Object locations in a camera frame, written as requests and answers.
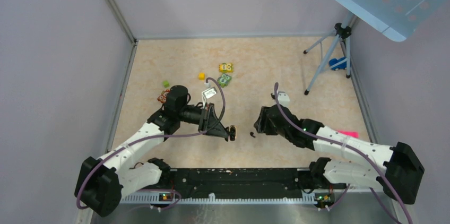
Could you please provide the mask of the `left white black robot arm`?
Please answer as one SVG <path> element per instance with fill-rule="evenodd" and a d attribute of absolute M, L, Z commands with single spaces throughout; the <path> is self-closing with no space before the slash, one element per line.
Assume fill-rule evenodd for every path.
<path fill-rule="evenodd" d="M 197 135 L 236 139 L 236 128 L 224 127 L 222 115 L 217 116 L 213 103 L 190 105 L 188 89 L 182 85 L 170 88 L 161 108 L 152 114 L 138 131 L 112 152 L 98 158 L 88 157 L 82 163 L 74 195 L 80 210 L 89 208 L 101 217 L 110 215 L 120 201 L 150 185 L 165 188 L 170 174 L 160 161 L 149 160 L 140 167 L 135 164 L 147 152 L 175 133 L 181 123 L 198 126 Z"/>

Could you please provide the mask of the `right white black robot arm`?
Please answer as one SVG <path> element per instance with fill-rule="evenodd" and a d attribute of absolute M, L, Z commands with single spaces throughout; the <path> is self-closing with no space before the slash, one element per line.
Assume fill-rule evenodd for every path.
<path fill-rule="evenodd" d="M 286 107 L 262 107 L 254 127 L 259 134 L 279 135 L 299 148 L 325 152 L 344 161 L 319 158 L 309 166 L 318 188 L 346 183 L 379 189 L 390 198 L 413 205 L 425 173 L 414 150 L 362 141 L 312 119 L 299 119 Z"/>

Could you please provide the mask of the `black earbud charging case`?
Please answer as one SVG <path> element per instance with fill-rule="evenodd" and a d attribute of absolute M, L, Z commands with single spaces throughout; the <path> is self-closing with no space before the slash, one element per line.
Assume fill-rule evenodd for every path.
<path fill-rule="evenodd" d="M 228 127 L 228 133 L 229 133 L 229 141 L 235 141 L 236 139 L 236 134 L 237 134 L 237 130 L 236 127 L 231 125 Z"/>

